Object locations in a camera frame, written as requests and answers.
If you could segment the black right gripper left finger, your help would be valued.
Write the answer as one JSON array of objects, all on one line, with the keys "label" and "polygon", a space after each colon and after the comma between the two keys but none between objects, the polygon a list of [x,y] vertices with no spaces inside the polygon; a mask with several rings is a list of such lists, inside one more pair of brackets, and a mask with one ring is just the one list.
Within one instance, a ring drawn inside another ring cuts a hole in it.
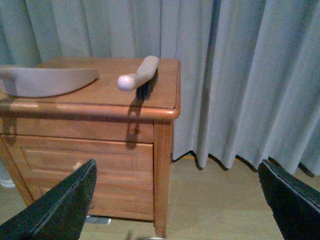
[{"label": "black right gripper left finger", "polygon": [[2,240],[77,240],[97,181],[93,159],[0,226]]}]

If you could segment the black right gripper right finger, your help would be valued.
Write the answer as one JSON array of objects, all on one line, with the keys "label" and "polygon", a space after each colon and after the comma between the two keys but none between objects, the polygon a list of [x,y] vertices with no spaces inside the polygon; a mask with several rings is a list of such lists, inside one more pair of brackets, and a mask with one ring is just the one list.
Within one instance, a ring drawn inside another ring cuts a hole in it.
[{"label": "black right gripper right finger", "polygon": [[320,192],[269,160],[258,166],[265,200],[285,240],[320,238]]}]

